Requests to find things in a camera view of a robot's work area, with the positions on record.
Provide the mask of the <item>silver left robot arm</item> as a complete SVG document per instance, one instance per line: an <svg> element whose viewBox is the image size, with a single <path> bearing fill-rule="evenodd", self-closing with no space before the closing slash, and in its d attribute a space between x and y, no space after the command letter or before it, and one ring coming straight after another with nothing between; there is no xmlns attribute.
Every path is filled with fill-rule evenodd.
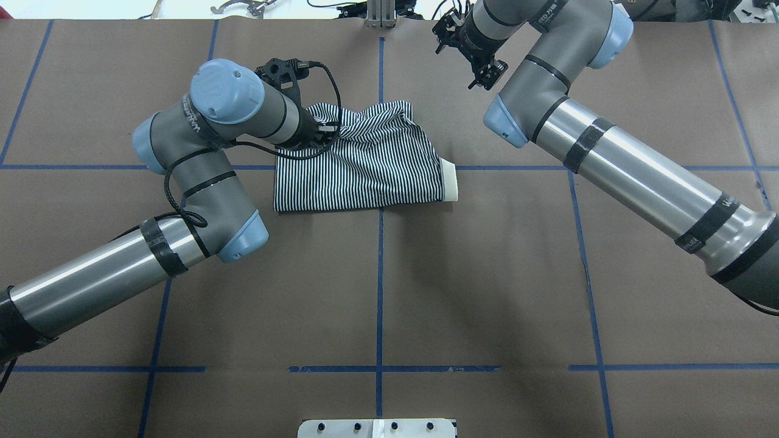
<svg viewBox="0 0 779 438"><path fill-rule="evenodd" d="M256 70L228 59L198 68L181 102L133 132L133 148L162 175L172 213L150 217L94 251L2 292L2 364L190 267L218 256L231 263L269 238L226 157L250 135L276 148L323 153L339 122L301 106L297 80L315 61L274 58Z"/></svg>

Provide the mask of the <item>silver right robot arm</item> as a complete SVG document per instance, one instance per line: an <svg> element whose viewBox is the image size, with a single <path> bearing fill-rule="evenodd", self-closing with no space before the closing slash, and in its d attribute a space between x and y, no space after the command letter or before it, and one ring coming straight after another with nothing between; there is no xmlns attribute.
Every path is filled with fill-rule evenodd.
<svg viewBox="0 0 779 438"><path fill-rule="evenodd" d="M756 212L666 158L568 95L585 68L600 69L626 47L634 22L612 1L479 1L432 28L438 50L470 62L471 86L492 89L508 66L495 53L524 24L540 33L484 115L517 148L534 142L607 192L746 305L777 315L777 216Z"/></svg>

